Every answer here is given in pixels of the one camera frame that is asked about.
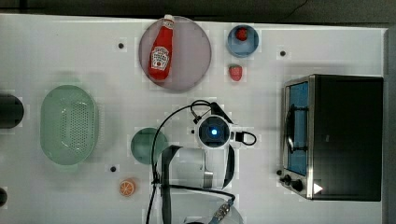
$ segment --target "red ketchup bottle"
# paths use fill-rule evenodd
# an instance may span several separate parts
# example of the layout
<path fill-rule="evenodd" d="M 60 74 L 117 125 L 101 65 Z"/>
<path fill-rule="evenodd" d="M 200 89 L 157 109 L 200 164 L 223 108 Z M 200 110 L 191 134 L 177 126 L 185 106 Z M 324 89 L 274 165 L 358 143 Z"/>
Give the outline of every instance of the red ketchup bottle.
<path fill-rule="evenodd" d="M 157 80 L 164 80 L 169 75 L 172 61 L 174 22 L 173 16 L 165 15 L 163 18 L 163 26 L 151 48 L 148 61 L 148 73 Z"/>

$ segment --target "white countertop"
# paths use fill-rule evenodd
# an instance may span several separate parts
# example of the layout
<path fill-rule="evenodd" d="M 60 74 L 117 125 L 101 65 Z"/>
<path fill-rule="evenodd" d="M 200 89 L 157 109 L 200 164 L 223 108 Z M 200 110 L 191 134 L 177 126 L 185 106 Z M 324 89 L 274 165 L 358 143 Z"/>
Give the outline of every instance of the white countertop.
<path fill-rule="evenodd" d="M 260 45 L 252 56 L 236 59 L 225 40 L 239 23 L 198 22 L 211 42 L 212 63 L 195 88 L 172 93 L 150 82 L 137 58 L 140 37 L 152 22 L 0 15 L 0 90 L 25 107 L 19 127 L 0 130 L 0 187 L 8 192 L 0 223 L 142 223 L 150 171 L 131 156 L 131 139 L 201 98 L 223 105 L 233 121 L 258 135 L 254 147 L 237 150 L 236 174 L 226 189 L 237 195 L 235 207 L 246 224 L 381 223 L 381 202 L 307 201 L 277 183 L 276 169 L 283 83 L 314 73 L 383 76 L 384 29 L 250 24 Z M 118 49 L 120 41 L 125 49 Z M 281 50 L 286 57 L 279 56 Z M 231 82 L 229 63 L 244 67 L 241 82 Z M 100 110 L 98 145 L 75 172 L 60 171 L 39 142 L 40 106 L 62 84 L 89 92 Z M 191 114 L 183 112 L 164 133 L 171 142 L 193 147 L 191 128 Z M 106 170 L 112 164 L 118 172 Z M 118 193 L 126 177 L 138 186 L 131 198 Z"/>

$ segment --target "orange fruit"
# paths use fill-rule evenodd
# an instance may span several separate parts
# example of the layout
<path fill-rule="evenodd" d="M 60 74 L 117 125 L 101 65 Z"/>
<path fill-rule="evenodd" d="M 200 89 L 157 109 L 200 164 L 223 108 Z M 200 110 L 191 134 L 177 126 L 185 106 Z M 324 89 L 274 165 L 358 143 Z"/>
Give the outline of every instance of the orange fruit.
<path fill-rule="evenodd" d="M 134 181 L 129 178 L 120 183 L 120 194 L 129 197 L 134 193 Z"/>

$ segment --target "oven control knob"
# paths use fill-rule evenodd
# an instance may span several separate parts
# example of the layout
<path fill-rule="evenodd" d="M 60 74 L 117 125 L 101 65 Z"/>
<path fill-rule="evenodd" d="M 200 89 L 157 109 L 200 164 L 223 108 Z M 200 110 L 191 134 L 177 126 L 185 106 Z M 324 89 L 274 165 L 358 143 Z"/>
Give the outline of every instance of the oven control knob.
<path fill-rule="evenodd" d="M 280 178 L 279 180 L 285 183 L 286 186 L 289 186 L 291 182 L 291 177 L 289 175 L 285 175 L 283 176 L 283 178 Z"/>
<path fill-rule="evenodd" d="M 303 182 L 299 179 L 293 180 L 291 181 L 291 187 L 300 192 L 301 190 L 303 190 Z"/>

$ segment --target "black cable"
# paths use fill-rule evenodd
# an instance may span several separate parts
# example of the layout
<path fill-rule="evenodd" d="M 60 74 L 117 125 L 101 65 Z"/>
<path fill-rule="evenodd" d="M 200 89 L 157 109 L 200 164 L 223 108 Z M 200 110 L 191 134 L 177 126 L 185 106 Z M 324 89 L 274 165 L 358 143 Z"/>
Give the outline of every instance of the black cable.
<path fill-rule="evenodd" d="M 215 193 L 215 194 L 221 194 L 225 195 L 231 198 L 232 201 L 235 201 L 235 195 L 219 190 L 214 190 L 214 189 L 198 189 L 198 188 L 193 188 L 193 187 L 187 187 L 187 186 L 180 186 L 180 185 L 169 185 L 170 188 L 172 189 L 188 189 L 188 190 L 195 190 L 195 191 L 201 191 L 201 192 L 208 192 L 208 193 Z"/>
<path fill-rule="evenodd" d="M 254 144 L 256 144 L 256 142 L 257 142 L 257 138 L 256 138 L 256 135 L 254 135 L 254 133 L 249 133 L 249 132 L 242 132 L 243 134 L 248 134 L 248 135 L 250 135 L 250 136 L 252 136 L 253 138 L 254 138 L 254 141 L 252 142 L 252 143 L 246 143 L 245 141 L 242 141 L 242 143 L 245 145 L 245 146 L 253 146 Z"/>
<path fill-rule="evenodd" d="M 207 112 L 209 112 L 209 111 L 211 111 L 212 109 L 208 109 L 203 115 L 201 115 L 201 117 L 202 116 L 204 116 L 205 114 L 207 114 Z"/>
<path fill-rule="evenodd" d="M 287 15 L 286 17 L 283 17 L 283 18 L 281 18 L 281 19 L 279 19 L 279 20 L 277 20 L 276 22 L 280 22 L 280 21 L 283 21 L 283 20 L 287 19 L 287 18 L 290 17 L 294 12 L 296 12 L 297 9 L 299 9 L 300 7 L 305 6 L 305 4 L 307 4 L 307 3 L 308 3 L 308 0 L 305 0 L 304 3 L 302 3 L 302 4 L 299 5 L 297 8 L 295 8 L 289 15 Z"/>
<path fill-rule="evenodd" d="M 195 106 L 196 103 L 199 103 L 199 102 L 205 103 L 206 105 L 210 106 L 210 103 L 208 101 L 206 101 L 206 100 L 196 100 L 196 101 L 192 102 L 192 104 L 190 105 L 190 111 L 191 111 L 191 113 L 194 115 L 194 117 L 196 119 L 198 119 L 201 116 L 197 116 L 197 114 L 195 114 L 195 111 L 193 110 L 193 107 Z"/>
<path fill-rule="evenodd" d="M 151 198 L 149 200 L 149 205 L 148 205 L 148 215 L 146 216 L 147 224 L 149 224 L 149 215 L 151 213 L 152 202 L 154 201 L 154 195 L 155 195 L 156 190 L 157 190 L 157 188 L 154 186 L 154 188 L 152 189 Z"/>
<path fill-rule="evenodd" d="M 149 203 L 149 206 L 148 206 L 148 214 L 146 216 L 146 223 L 147 224 L 149 224 L 149 215 L 151 213 L 151 206 L 152 206 L 152 203 L 154 201 L 154 195 L 155 195 L 155 191 L 156 191 L 156 188 L 157 188 L 156 184 L 160 183 L 160 178 L 159 178 L 159 175 L 158 175 L 158 172 L 157 172 L 157 162 L 154 162 L 154 148 L 155 148 L 155 142 L 157 140 L 157 136 L 158 136 L 161 128 L 163 127 L 163 125 L 165 124 L 166 121 L 168 121 L 170 118 L 172 118 L 176 113 L 180 112 L 181 110 L 184 110 L 186 108 L 192 108 L 195 105 L 207 105 L 207 106 L 210 106 L 210 103 L 208 101 L 198 100 L 198 101 L 194 101 L 191 105 L 186 105 L 186 106 L 181 107 L 180 109 L 178 109 L 175 112 L 173 112 L 172 114 L 170 114 L 163 121 L 163 123 L 160 125 L 160 127 L 157 129 L 157 132 L 154 135 L 154 139 L 153 139 L 152 147 L 151 147 L 151 169 L 152 169 L 152 178 L 153 178 L 153 181 L 152 181 L 151 184 L 153 185 L 153 190 L 152 190 L 152 194 L 151 194 L 150 203 Z"/>

